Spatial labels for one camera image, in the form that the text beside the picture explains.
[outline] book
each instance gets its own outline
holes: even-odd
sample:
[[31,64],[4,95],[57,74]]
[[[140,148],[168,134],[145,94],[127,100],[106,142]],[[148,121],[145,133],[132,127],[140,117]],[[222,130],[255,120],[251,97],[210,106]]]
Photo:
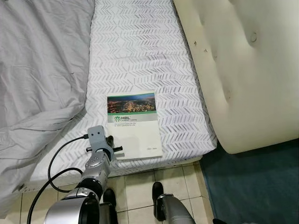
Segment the book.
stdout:
[[162,156],[155,93],[139,91],[107,96],[108,134],[114,138],[118,160]]

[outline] tiled floor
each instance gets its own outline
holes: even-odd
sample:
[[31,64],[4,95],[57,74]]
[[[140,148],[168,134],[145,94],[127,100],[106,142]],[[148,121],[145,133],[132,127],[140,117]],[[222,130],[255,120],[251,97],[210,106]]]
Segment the tiled floor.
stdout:
[[[155,171],[119,176],[108,179],[108,186],[116,194],[118,220],[120,224],[157,224],[153,216],[151,188],[160,181],[165,193],[173,193],[197,224],[211,224],[212,210],[198,163],[162,168]],[[24,193],[14,204],[6,219],[0,224],[25,224],[28,210],[36,192]],[[63,193],[46,190],[38,200],[32,216],[32,224],[42,224],[48,208],[61,199]]]

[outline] white cushion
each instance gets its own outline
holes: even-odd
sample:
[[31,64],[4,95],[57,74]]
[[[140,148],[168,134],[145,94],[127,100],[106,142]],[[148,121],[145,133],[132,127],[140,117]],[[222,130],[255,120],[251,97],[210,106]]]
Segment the white cushion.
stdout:
[[299,136],[299,1],[174,0],[228,153]]

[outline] gray duvet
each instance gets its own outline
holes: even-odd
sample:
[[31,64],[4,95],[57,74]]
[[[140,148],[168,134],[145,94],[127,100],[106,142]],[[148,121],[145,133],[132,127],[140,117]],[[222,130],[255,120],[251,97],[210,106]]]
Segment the gray duvet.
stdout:
[[0,0],[0,217],[85,103],[94,0]]

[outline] white chevron pattern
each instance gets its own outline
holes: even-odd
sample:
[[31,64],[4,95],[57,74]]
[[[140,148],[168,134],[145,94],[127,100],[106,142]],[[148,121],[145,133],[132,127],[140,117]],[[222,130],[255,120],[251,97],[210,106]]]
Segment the white chevron pattern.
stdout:
[[[85,110],[73,118],[46,149],[27,190],[46,179],[49,161],[60,145],[107,127],[107,94],[156,91],[163,157],[116,161],[112,175],[125,175],[200,157],[216,147],[197,74],[172,0],[96,0],[92,21],[90,71]],[[68,167],[83,169],[88,141],[67,146],[53,164],[57,173]],[[58,184],[78,180],[67,174]]]

